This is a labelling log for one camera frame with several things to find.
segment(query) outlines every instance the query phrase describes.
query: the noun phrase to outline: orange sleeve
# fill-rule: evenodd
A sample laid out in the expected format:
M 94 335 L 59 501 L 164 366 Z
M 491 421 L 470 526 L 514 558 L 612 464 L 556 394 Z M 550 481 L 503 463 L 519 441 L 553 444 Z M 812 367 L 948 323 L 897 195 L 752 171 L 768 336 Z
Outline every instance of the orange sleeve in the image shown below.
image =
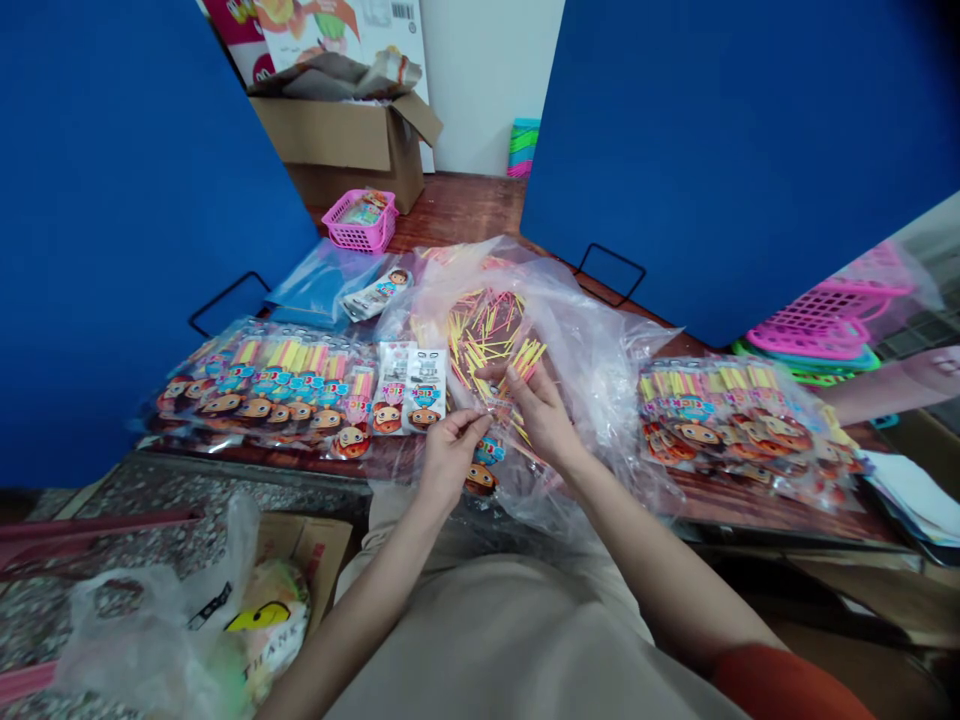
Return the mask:
M 712 682 L 753 720 L 875 720 L 832 675 L 764 645 L 722 655 Z

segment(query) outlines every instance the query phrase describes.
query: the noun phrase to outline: table surface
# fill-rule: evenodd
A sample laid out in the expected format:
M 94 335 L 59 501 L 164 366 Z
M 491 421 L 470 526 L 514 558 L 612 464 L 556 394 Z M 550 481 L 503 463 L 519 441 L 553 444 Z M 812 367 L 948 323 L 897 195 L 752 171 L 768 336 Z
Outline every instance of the table surface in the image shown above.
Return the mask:
M 520 238 L 520 216 L 526 182 L 513 178 L 437 173 L 425 178 L 423 195 L 413 211 L 397 220 L 390 252 L 402 253 L 417 246 L 443 246 L 459 242 L 482 242 L 497 235 Z M 322 226 L 321 209 L 311 209 Z M 549 255 L 542 248 L 524 242 L 533 250 Z M 581 285 L 601 299 L 617 303 L 622 298 L 586 276 L 578 276 Z M 633 302 L 620 309 L 634 312 L 663 323 L 659 318 Z M 703 355 L 712 350 L 686 334 L 671 341 L 661 355 Z M 869 425 L 850 429 L 851 436 L 863 447 L 886 450 Z M 412 451 L 413 445 L 404 448 Z M 160 452 L 182 450 L 158 448 Z M 347 462 L 322 460 L 306 451 L 272 450 L 248 445 L 228 448 L 213 456 L 217 460 L 290 468 L 327 473 L 344 477 L 375 476 L 376 460 Z M 866 543 L 901 545 L 891 523 L 872 505 L 865 512 L 840 510 L 834 513 L 803 505 L 779 496 L 758 494 L 749 486 L 722 484 L 693 473 L 670 470 L 670 475 L 686 495 L 680 517 L 694 523 L 729 526 L 772 532 L 802 534 L 817 538 L 842 538 Z

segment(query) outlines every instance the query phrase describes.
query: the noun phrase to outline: pink basket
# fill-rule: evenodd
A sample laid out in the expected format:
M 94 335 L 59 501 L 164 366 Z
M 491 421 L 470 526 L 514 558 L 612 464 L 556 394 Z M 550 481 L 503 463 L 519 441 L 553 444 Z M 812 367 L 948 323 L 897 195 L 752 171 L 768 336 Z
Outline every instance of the pink basket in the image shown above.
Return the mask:
M 810 330 L 831 328 L 837 320 L 872 320 L 890 300 L 909 295 L 914 283 L 896 249 L 881 243 L 833 277 L 804 293 L 767 322 Z
M 787 323 L 770 319 L 748 332 L 747 339 L 769 352 L 854 360 L 863 354 L 870 333 L 858 320 L 834 320 L 832 325 L 811 328 L 802 319 L 788 319 Z
M 337 222 L 358 198 L 368 192 L 369 190 L 350 190 L 323 216 L 323 224 L 330 231 L 330 239 L 334 245 L 371 254 L 382 253 L 387 247 L 396 229 L 397 215 L 400 214 L 394 205 L 396 195 L 393 193 L 378 191 L 383 192 L 388 202 L 373 225 L 344 225 Z

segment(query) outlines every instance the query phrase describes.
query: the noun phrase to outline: blue panel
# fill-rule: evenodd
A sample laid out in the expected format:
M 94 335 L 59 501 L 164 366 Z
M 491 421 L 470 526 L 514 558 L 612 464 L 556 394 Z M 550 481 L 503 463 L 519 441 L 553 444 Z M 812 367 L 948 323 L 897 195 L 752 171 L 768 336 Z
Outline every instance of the blue panel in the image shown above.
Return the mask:
M 248 270 L 279 283 L 318 235 L 193 0 L 27 3 L 0 58 L 3 483 L 76 486 L 202 340 L 190 314 Z
M 567 0 L 521 231 L 730 343 L 960 189 L 936 5 Z

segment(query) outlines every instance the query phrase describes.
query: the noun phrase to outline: green basket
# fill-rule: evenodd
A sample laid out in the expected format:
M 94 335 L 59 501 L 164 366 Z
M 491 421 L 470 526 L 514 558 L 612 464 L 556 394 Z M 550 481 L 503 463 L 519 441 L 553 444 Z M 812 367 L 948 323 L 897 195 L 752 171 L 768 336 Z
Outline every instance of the green basket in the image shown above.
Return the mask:
M 762 357 L 767 360 L 776 361 L 775 358 L 767 357 L 763 352 L 754 348 L 748 340 L 743 338 L 737 340 L 733 345 L 730 346 L 730 348 L 733 350 L 734 355 L 754 355 L 756 357 Z M 796 368 L 792 368 L 782 361 L 777 362 L 780 362 L 781 365 L 786 367 L 787 370 L 790 371 L 791 377 L 793 377 L 793 379 L 798 383 L 803 385 L 814 385 L 816 387 L 832 387 L 842 383 L 844 380 L 849 380 L 856 374 L 852 372 L 843 372 L 837 374 L 812 373 L 809 370 L 798 370 Z

